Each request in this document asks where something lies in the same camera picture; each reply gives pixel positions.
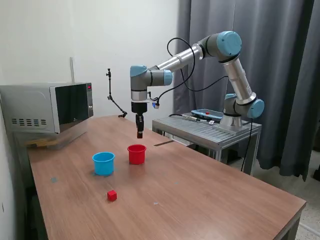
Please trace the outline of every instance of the white cable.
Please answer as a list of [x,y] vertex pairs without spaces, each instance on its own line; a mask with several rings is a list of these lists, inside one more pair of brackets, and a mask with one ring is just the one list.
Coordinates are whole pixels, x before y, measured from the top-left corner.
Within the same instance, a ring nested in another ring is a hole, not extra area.
[[308,230],[309,232],[313,233],[314,235],[318,236],[320,238],[320,232],[314,230],[313,228],[303,224],[302,222],[299,223],[300,227],[303,227],[304,229]]

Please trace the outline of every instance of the microwave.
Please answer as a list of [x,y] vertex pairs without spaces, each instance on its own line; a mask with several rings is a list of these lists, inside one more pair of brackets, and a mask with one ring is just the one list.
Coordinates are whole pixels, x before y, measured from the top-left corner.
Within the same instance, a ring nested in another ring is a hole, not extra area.
[[59,134],[94,115],[90,82],[1,85],[0,97],[13,132]]

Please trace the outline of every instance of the red cup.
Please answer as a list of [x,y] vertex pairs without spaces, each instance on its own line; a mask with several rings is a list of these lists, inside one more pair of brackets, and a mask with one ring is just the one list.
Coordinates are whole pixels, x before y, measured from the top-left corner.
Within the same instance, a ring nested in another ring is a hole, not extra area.
[[128,147],[129,163],[144,164],[147,147],[141,144],[134,144]]

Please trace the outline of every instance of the red cube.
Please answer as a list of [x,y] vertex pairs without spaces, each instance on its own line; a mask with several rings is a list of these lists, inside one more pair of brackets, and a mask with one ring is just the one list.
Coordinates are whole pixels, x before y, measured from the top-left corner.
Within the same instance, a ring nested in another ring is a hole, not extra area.
[[110,202],[113,202],[117,199],[117,192],[115,190],[108,191],[106,195]]

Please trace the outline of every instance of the black clamp stand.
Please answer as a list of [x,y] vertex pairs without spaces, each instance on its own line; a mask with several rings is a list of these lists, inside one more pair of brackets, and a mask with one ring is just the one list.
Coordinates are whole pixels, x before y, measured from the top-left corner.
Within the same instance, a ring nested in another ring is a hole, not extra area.
[[107,77],[109,77],[109,96],[108,96],[108,100],[112,101],[117,108],[122,112],[122,114],[118,115],[119,118],[125,118],[126,115],[128,114],[126,111],[124,111],[113,99],[113,97],[111,96],[111,71],[110,68],[108,68],[108,73],[105,74]]

